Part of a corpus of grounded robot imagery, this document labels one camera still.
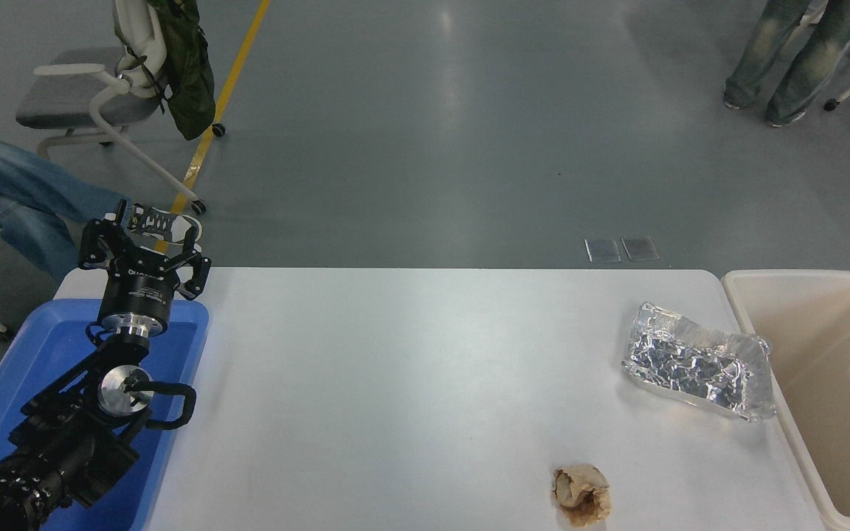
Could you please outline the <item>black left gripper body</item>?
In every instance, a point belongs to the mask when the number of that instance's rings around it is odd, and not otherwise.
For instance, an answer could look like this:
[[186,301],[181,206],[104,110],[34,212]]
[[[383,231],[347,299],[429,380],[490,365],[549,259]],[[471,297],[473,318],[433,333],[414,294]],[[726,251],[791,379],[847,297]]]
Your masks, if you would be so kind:
[[109,259],[108,283],[99,308],[101,325],[116,325],[127,315],[167,325],[179,277],[165,271],[166,256],[135,251]]

